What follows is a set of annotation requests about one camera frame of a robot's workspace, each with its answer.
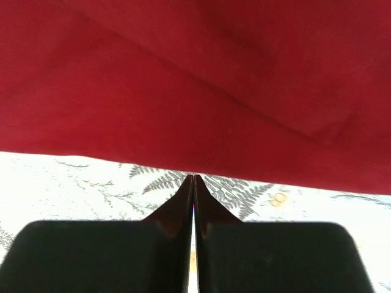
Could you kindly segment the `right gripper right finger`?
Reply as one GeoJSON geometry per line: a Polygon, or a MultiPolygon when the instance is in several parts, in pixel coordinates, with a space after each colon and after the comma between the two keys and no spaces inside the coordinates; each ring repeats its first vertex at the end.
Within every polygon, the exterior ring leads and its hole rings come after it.
{"type": "Polygon", "coordinates": [[[328,222],[242,222],[194,178],[200,292],[372,292],[347,230],[328,222]]]}

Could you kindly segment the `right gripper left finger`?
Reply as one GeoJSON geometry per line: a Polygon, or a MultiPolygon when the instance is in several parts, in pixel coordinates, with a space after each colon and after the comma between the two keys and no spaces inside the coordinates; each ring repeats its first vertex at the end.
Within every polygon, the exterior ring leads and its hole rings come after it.
{"type": "Polygon", "coordinates": [[[186,292],[193,176],[139,221],[42,220],[1,264],[2,292],[186,292]]]}

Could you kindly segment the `red t shirt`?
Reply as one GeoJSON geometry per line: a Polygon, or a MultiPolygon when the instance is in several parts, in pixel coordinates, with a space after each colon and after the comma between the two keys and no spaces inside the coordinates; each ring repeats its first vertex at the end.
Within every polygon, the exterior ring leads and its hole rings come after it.
{"type": "Polygon", "coordinates": [[[390,193],[389,1],[2,1],[1,150],[390,193]]]}

